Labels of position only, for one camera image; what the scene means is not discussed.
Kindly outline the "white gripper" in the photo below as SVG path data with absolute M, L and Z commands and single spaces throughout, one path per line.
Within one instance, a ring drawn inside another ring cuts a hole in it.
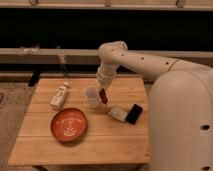
M 100 94 L 102 88 L 107 89 L 110 86 L 111 82 L 114 79 L 114 74 L 106 73 L 98 69 L 96 76 L 97 76 L 97 81 L 101 87 L 101 88 L 100 87 L 98 88 L 98 94 Z

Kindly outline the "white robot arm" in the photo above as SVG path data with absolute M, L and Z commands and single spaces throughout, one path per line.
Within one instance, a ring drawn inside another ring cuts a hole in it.
M 102 44 L 99 84 L 123 66 L 154 81 L 148 99 L 150 171 L 213 171 L 213 68 Z

